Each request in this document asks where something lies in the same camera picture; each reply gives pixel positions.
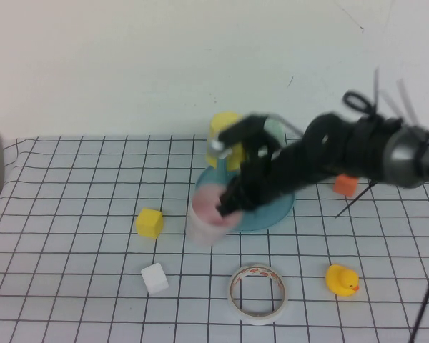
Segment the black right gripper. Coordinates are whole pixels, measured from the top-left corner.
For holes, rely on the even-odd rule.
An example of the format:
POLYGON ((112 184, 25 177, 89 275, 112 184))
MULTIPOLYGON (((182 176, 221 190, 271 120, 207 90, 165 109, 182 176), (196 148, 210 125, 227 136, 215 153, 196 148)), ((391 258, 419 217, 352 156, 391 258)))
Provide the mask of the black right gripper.
POLYGON ((216 206, 221 217, 240 210, 251 212, 290 194, 276 185, 272 156, 282 145, 274 137, 251 137, 242 141, 245 160, 232 186, 223 190, 216 206))

